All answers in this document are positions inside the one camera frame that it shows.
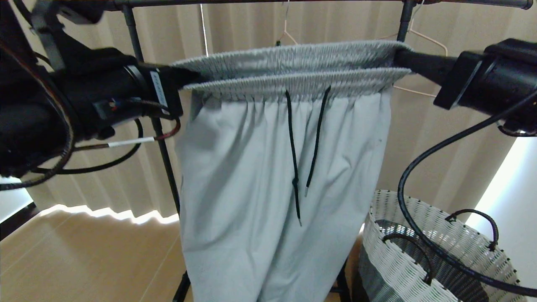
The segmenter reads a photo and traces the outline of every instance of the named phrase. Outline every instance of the light under curtain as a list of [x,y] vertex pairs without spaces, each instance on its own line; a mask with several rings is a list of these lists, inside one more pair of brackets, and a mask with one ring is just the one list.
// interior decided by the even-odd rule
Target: light under curtain
[[[25,1],[29,7],[33,1]],[[291,3],[288,32],[301,44],[367,40],[397,32],[400,2],[307,2]],[[281,3],[204,4],[204,41],[199,5],[135,8],[144,57],[148,62],[171,63],[209,54],[272,47],[280,37],[285,6]],[[67,32],[92,48],[115,47],[133,54],[129,34],[120,12],[106,12],[98,25],[73,25]],[[537,10],[485,5],[439,3],[424,5],[414,29],[441,41],[450,55],[467,49],[483,49],[505,38],[537,41]],[[28,28],[24,31],[38,52],[42,46]],[[409,35],[407,43],[420,52],[442,54],[430,42]],[[428,93],[438,87],[419,76],[407,76],[397,85]],[[182,93],[188,116],[190,95]],[[468,109],[445,112],[432,105],[432,98],[395,90],[392,122],[377,187],[395,190],[408,163],[425,149],[481,121],[485,116]],[[144,131],[152,133],[143,119]],[[171,125],[163,121],[164,130]],[[117,129],[112,140],[136,136],[134,125]],[[174,150],[175,139],[167,141]],[[494,127],[455,143],[418,166],[405,192],[448,212],[473,208],[487,188],[513,139]],[[128,152],[129,147],[77,153],[67,168],[101,164]],[[180,163],[171,156],[177,182]],[[163,217],[176,214],[158,145],[144,144],[127,162],[101,172],[78,176],[56,176],[28,190],[39,209],[56,204],[87,205],[92,210],[110,207],[114,212],[132,210],[137,217],[157,210]]]

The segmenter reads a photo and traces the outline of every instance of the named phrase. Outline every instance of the drawstring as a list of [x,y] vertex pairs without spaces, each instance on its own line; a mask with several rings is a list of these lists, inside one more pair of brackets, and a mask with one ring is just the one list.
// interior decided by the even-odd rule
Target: drawstring
[[323,96],[323,102],[321,103],[321,113],[319,113],[319,122],[317,123],[317,133],[315,134],[315,148],[313,149],[313,159],[311,161],[311,168],[309,168],[308,181],[306,182],[306,193],[304,194],[304,196],[308,195],[309,184],[311,183],[311,177],[313,176],[313,169],[315,168],[315,162],[317,161],[317,149],[319,148],[319,136],[321,134],[321,123],[323,122],[324,106],[326,105],[326,100],[328,99],[328,93],[330,92],[330,89],[332,89],[332,86],[329,86],[328,89],[325,90],[324,96]]
[[[321,113],[319,115],[319,122],[317,123],[317,133],[315,136],[315,148],[313,152],[313,159],[311,161],[311,167],[309,170],[308,182],[306,183],[306,196],[308,195],[308,188],[311,183],[311,178],[313,176],[313,170],[315,168],[315,162],[317,161],[317,150],[319,147],[319,135],[321,133],[321,123],[323,121],[324,107],[326,106],[326,100],[328,99],[328,93],[332,86],[328,87],[325,90],[323,101],[321,103]],[[295,171],[295,177],[293,178],[293,190],[295,193],[295,208],[296,208],[296,217],[299,219],[299,224],[302,226],[302,221],[300,220],[300,203],[299,203],[299,169],[298,164],[296,163],[296,150],[295,150],[295,140],[293,137],[293,115],[291,110],[291,95],[289,91],[285,91],[285,97],[287,98],[287,117],[289,123],[289,140],[291,141],[291,153],[293,154],[293,168]]]
[[293,167],[295,169],[295,178],[293,179],[293,188],[295,191],[295,207],[296,207],[296,216],[299,219],[300,226],[302,226],[302,221],[300,221],[300,205],[299,205],[299,168],[296,164],[296,151],[295,151],[295,139],[293,138],[293,115],[291,114],[291,95],[289,91],[285,91],[285,97],[287,98],[287,117],[289,119],[289,139],[291,140],[291,153],[293,153]]

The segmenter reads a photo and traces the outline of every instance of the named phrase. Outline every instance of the clothes hanger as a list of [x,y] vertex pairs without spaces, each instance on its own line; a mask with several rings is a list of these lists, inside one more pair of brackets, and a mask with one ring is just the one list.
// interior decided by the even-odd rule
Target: clothes hanger
[[[423,6],[423,3],[425,2],[425,0],[422,0],[422,2],[419,4],[418,8],[416,9],[416,12],[414,13],[414,15],[412,16],[412,19],[410,19],[410,26],[408,28],[408,32],[410,33],[413,33],[415,35],[417,35],[418,37],[421,37],[427,41],[430,41],[432,42],[433,44],[436,44],[438,46],[440,46],[443,50],[444,50],[444,56],[448,56],[448,50],[447,50],[447,47],[440,43],[439,41],[437,40],[434,40],[433,38],[431,37],[428,37],[416,30],[414,30],[414,19],[415,17],[417,16],[418,14],[418,11],[422,8]],[[388,38],[391,38],[391,37],[395,37],[397,34],[391,34],[391,35],[387,35],[386,37],[382,37],[382,38],[379,38],[379,40],[383,40],[383,39],[388,39]],[[421,91],[416,91],[416,90],[412,90],[412,89],[408,89],[408,88],[404,88],[404,87],[399,87],[399,86],[395,86],[394,85],[394,88],[396,89],[399,89],[399,90],[404,90],[404,91],[408,91],[408,92],[412,92],[414,94],[418,94],[418,95],[422,95],[422,96],[428,96],[428,97],[434,97],[436,98],[436,95],[432,95],[432,94],[428,94],[428,93],[425,93],[425,92],[421,92]]]
[[289,5],[291,4],[291,0],[287,0],[287,8],[285,10],[285,21],[284,21],[284,32],[282,32],[280,39],[276,40],[276,46],[281,46],[281,40],[287,36],[295,45],[298,45],[299,43],[287,32],[287,16],[289,15]]

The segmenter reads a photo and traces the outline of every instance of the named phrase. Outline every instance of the woven basket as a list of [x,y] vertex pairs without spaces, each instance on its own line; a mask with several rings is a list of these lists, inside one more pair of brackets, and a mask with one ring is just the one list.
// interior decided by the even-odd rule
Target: woven basket
[[[408,210],[423,232],[464,265],[491,278],[517,284],[516,271],[495,242],[458,220],[446,221],[448,214],[418,199],[405,198]],[[378,191],[366,218],[360,252],[359,272],[371,302],[387,301],[526,301],[524,296],[508,293],[482,284],[451,267],[437,255],[420,250],[408,240],[399,238],[383,242],[383,237],[402,234],[414,238],[399,208],[397,193]],[[435,279],[428,285],[425,255],[432,262]]]

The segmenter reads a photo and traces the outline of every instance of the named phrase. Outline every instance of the elastic waistband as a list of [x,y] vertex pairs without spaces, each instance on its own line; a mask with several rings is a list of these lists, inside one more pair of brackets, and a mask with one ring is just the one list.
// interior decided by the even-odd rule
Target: elastic waistband
[[204,81],[393,66],[395,52],[411,49],[397,41],[354,41],[294,45],[214,54],[172,64],[199,72]]
[[331,96],[370,95],[391,86],[411,73],[406,68],[373,68],[353,71],[301,73],[284,76],[260,76],[239,80],[220,80],[185,86],[216,95],[252,96],[278,95],[288,90],[293,94],[317,95],[329,86]]

